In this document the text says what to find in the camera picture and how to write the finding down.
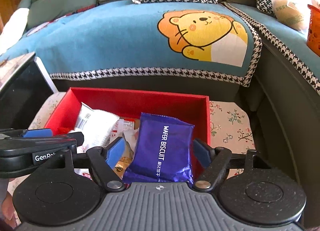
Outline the silver white wafer packet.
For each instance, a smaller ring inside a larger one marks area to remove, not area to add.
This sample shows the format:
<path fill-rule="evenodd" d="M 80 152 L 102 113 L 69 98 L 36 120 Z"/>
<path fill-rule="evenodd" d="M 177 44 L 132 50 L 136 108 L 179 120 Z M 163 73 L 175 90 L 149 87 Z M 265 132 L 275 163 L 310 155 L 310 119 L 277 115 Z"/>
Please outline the silver white wafer packet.
<path fill-rule="evenodd" d="M 85 153 L 95 146 L 107 146 L 113 127 L 120 117 L 113 113 L 92 109 L 82 103 L 74 129 L 71 132 L 82 132 L 83 144 L 77 147 L 77 152 Z"/>

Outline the blue wafer biscuit packet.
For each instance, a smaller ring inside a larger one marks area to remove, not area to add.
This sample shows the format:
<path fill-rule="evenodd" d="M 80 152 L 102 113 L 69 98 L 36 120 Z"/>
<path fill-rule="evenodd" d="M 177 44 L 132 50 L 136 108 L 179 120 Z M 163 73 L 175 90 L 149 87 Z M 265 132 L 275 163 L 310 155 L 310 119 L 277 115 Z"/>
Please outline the blue wafer biscuit packet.
<path fill-rule="evenodd" d="M 123 182 L 193 184 L 190 145 L 194 125 L 174 117 L 142 113 L 133 160 Z"/>

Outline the gold foil snack packet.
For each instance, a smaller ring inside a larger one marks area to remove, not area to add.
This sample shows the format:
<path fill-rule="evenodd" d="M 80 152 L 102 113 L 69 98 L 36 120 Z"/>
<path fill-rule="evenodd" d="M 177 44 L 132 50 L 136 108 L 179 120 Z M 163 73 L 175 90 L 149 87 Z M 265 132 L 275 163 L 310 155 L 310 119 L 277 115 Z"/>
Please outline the gold foil snack packet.
<path fill-rule="evenodd" d="M 133 151 L 129 144 L 125 144 L 124 152 L 113 169 L 120 179 L 123 178 L 125 170 L 131 164 L 132 160 Z"/>

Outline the red white snack packet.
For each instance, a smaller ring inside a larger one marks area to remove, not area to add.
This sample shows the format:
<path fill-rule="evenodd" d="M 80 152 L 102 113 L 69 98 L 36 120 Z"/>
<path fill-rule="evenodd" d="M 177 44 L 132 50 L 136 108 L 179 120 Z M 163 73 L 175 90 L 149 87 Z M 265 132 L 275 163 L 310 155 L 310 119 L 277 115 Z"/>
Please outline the red white snack packet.
<path fill-rule="evenodd" d="M 111 131 L 110 138 L 109 138 L 110 143 L 118 136 L 121 136 L 124 131 L 128 131 L 128 130 L 133 130 L 134 140 L 137 140 L 139 125 L 140 125 L 139 119 L 120 118 L 117 121 L 117 123 L 114 125 Z"/>

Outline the floral tablecloth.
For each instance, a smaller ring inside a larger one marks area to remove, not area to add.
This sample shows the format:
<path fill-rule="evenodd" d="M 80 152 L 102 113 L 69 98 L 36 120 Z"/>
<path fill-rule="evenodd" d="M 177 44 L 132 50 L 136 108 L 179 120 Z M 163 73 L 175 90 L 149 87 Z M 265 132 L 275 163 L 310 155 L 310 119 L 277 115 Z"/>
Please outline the floral tablecloth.
<path fill-rule="evenodd" d="M 60 92 L 48 97 L 28 129 L 44 128 L 65 94 Z M 248 115 L 235 103 L 210 101 L 209 114 L 210 146 L 224 146 L 238 154 L 245 154 L 248 149 L 255 148 Z M 133 151 L 137 141 L 134 140 L 133 130 L 124 131 L 120 137 L 125 137 L 126 144 Z"/>

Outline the black glass coffee table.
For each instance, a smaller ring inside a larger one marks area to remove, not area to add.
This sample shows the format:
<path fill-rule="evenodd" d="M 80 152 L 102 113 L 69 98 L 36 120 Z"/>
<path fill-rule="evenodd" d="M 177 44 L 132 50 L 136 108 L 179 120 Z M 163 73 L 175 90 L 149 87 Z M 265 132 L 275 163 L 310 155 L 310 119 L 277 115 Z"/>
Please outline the black glass coffee table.
<path fill-rule="evenodd" d="M 57 92 L 35 52 L 4 60 L 1 65 L 1 128 L 27 129 L 47 98 Z"/>

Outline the red cardboard box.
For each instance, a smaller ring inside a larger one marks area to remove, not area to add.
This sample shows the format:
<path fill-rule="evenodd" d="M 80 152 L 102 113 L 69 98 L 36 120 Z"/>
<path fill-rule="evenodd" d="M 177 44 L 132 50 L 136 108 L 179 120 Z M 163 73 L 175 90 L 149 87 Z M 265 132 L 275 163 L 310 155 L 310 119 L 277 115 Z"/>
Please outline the red cardboard box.
<path fill-rule="evenodd" d="M 209 98 L 207 96 L 159 93 L 140 90 L 70 88 L 56 107 L 46 127 L 55 135 L 74 129 L 81 104 L 104 110 L 120 117 L 139 119 L 142 113 L 174 117 L 194 125 L 192 141 L 210 140 Z M 193 183 L 203 167 L 190 145 Z"/>

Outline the dark green sofa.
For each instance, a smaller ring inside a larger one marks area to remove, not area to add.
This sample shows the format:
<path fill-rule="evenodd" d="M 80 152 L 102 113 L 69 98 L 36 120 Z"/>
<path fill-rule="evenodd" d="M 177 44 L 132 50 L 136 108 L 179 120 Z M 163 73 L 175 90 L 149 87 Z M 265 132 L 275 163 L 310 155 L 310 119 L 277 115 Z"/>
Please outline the dark green sofa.
<path fill-rule="evenodd" d="M 66 15 L 121 0 L 22 0 L 29 9 L 23 35 Z M 141 0 L 131 0 L 142 4 Z M 261 38 L 262 49 L 249 86 L 178 76 L 125 76 L 89 81 L 54 80 L 71 87 L 165 91 L 235 102 L 252 120 L 256 149 L 310 195 L 319 191 L 319 57 L 304 36 L 257 9 L 256 0 L 218 0 Z"/>

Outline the white bag on table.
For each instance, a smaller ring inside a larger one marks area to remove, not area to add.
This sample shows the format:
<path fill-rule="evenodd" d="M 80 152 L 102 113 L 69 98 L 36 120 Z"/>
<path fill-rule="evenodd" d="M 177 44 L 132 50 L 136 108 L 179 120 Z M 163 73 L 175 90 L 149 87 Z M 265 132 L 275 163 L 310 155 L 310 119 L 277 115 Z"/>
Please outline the white bag on table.
<path fill-rule="evenodd" d="M 19 8 L 5 24 L 1 33 L 1 55 L 21 39 L 27 26 L 28 15 L 28 8 Z"/>

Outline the blue lion sofa cover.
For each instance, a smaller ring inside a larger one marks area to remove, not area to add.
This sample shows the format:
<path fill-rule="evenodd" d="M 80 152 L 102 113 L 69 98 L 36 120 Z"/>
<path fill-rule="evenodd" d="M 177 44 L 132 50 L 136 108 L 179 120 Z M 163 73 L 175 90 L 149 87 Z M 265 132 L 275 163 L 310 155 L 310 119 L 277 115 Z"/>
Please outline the blue lion sofa cover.
<path fill-rule="evenodd" d="M 26 32 L 1 59 L 33 52 L 54 80 L 178 76 L 249 86 L 260 36 L 221 4 L 121 0 Z"/>

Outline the orange plastic basket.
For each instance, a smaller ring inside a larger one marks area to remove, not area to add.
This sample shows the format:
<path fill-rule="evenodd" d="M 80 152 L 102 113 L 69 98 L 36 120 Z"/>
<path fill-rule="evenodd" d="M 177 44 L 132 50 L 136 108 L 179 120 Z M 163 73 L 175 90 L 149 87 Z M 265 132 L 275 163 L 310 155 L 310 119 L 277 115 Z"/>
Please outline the orange plastic basket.
<path fill-rule="evenodd" d="M 307 38 L 307 46 L 320 56 L 320 11 L 313 5 L 308 4 L 310 9 L 310 23 Z"/>

